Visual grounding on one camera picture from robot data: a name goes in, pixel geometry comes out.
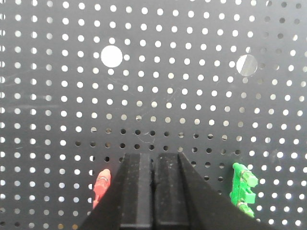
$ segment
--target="black pegboard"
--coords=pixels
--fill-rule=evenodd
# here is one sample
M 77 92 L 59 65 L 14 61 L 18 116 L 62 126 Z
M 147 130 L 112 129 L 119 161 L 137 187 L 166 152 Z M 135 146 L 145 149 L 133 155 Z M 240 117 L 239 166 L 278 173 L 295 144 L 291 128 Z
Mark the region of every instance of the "black pegboard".
M 256 218 L 306 228 L 304 1 L 0 2 L 0 228 L 77 229 L 101 169 L 163 151 L 224 196 L 248 165 Z

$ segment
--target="black surface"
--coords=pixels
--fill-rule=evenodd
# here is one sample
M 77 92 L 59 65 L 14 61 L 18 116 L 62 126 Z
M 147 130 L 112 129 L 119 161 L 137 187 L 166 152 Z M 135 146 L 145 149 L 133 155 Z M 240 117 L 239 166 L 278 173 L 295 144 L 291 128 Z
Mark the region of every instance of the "black surface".
M 273 230 L 257 223 L 217 194 L 193 169 L 183 153 L 178 155 L 191 230 Z
M 127 192 L 126 180 L 127 175 L 130 171 L 130 164 L 139 165 L 138 161 L 140 159 L 139 155 L 125 155 L 124 162 L 115 178 L 111 179 L 111 184 L 97 204 L 96 208 L 91 212 L 89 217 L 82 220 L 83 224 L 78 228 L 80 230 L 118 230 L 121 224 L 123 203 L 125 198 L 127 198 L 123 191 Z
M 155 226 L 158 230 L 188 230 L 189 220 L 178 154 L 161 153 L 154 174 Z
M 68 8 L 64 0 L 39 0 L 36 6 L 29 0 L 0 2 L 1 228 L 77 228 L 92 210 L 98 173 L 109 168 L 114 176 L 125 153 L 147 151 L 153 159 L 160 152 L 183 151 L 227 198 L 232 164 L 243 163 L 260 180 L 253 190 L 256 204 L 251 205 L 256 218 L 281 230 L 307 228 L 306 1 L 84 0 L 83 10 L 81 0 L 68 0 Z M 95 4 L 101 9 L 95 10 Z M 163 15 L 158 15 L 160 8 Z M 194 12 L 191 18 L 189 11 Z M 115 28 L 110 28 L 111 21 Z M 187 33 L 188 27 L 193 33 Z M 78 41 L 80 35 L 84 41 Z M 113 75 L 99 56 L 113 42 L 110 38 L 130 56 Z M 256 58 L 258 69 L 243 77 L 231 66 L 247 52 Z
M 130 154 L 122 190 L 121 230 L 149 230 L 153 225 L 152 172 L 149 154 Z

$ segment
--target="pegboard hole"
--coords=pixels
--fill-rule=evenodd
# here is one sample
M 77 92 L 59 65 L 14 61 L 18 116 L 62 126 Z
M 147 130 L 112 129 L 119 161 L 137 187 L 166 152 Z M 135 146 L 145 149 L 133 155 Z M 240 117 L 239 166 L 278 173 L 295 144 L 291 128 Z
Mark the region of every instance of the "pegboard hole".
M 251 54 L 245 54 L 241 56 L 236 62 L 237 71 L 245 77 L 248 77 L 256 72 L 258 68 L 258 62 L 256 58 Z
M 122 63 L 123 54 L 117 46 L 106 46 L 101 51 L 101 61 L 105 66 L 114 68 Z

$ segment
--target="green peg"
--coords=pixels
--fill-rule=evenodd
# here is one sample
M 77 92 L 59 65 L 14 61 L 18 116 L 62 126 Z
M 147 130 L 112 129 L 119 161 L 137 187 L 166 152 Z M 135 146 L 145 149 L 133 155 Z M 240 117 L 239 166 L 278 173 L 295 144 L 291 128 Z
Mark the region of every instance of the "green peg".
M 234 163 L 233 168 L 235 172 L 230 193 L 231 202 L 250 217 L 254 217 L 254 212 L 248 207 L 248 204 L 255 203 L 256 194 L 250 188 L 258 184 L 258 179 L 243 164 Z

